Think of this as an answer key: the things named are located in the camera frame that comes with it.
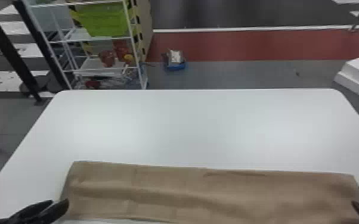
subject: metal shelf rack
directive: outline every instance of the metal shelf rack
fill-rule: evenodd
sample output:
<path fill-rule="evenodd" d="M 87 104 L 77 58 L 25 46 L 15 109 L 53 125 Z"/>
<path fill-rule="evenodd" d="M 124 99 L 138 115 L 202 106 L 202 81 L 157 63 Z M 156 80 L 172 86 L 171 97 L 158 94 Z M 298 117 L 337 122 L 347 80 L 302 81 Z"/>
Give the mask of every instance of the metal shelf rack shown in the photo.
<path fill-rule="evenodd" d="M 138 0 L 145 4 L 148 1 Z M 52 60 L 63 75 L 70 89 L 83 89 L 86 80 L 98 77 L 101 80 L 120 80 L 113 89 L 146 89 L 148 77 L 144 68 L 148 46 L 153 32 L 141 24 L 142 13 L 137 0 L 23 0 L 26 11 L 35 27 L 47 43 Z M 95 4 L 122 4 L 126 17 L 126 34 L 122 36 L 91 36 L 86 27 L 78 25 L 71 13 L 74 7 Z M 113 41 L 125 41 L 133 59 L 130 64 L 115 58 L 115 64 L 105 67 L 98 53 L 114 51 Z M 130 83 L 123 84 L 122 79 Z"/>

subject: tan cloth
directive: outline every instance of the tan cloth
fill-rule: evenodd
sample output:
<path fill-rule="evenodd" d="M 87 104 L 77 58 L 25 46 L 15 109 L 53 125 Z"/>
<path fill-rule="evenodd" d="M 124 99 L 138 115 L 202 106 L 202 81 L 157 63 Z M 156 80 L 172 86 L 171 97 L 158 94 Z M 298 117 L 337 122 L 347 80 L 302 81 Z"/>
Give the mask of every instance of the tan cloth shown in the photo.
<path fill-rule="evenodd" d="M 359 223 L 353 176 L 73 163 L 62 198 L 72 219 L 172 223 Z"/>

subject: red panel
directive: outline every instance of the red panel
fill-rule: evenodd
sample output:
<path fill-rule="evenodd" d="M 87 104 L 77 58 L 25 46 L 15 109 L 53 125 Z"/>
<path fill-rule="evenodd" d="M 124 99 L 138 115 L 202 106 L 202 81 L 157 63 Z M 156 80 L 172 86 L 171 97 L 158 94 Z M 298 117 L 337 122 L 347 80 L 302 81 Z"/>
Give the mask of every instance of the red panel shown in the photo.
<path fill-rule="evenodd" d="M 155 33 L 148 61 L 161 61 L 168 48 L 188 61 L 349 60 L 359 57 L 359 31 Z"/>

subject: white table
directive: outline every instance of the white table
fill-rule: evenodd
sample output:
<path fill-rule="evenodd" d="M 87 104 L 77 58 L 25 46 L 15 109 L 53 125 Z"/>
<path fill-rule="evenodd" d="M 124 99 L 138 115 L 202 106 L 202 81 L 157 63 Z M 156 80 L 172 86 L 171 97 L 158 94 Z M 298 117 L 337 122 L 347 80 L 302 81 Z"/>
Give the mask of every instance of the white table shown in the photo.
<path fill-rule="evenodd" d="M 0 217 L 59 198 L 75 160 L 359 182 L 359 115 L 331 89 L 61 92 L 0 172 Z"/>

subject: green bag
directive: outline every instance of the green bag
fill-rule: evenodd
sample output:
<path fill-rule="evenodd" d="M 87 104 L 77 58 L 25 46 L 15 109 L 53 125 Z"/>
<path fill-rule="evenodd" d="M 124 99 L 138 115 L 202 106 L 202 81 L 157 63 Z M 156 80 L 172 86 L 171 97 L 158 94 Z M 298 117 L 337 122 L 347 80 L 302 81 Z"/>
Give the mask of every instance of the green bag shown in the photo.
<path fill-rule="evenodd" d="M 91 36 L 128 36 L 122 3 L 77 5 L 79 22 Z"/>

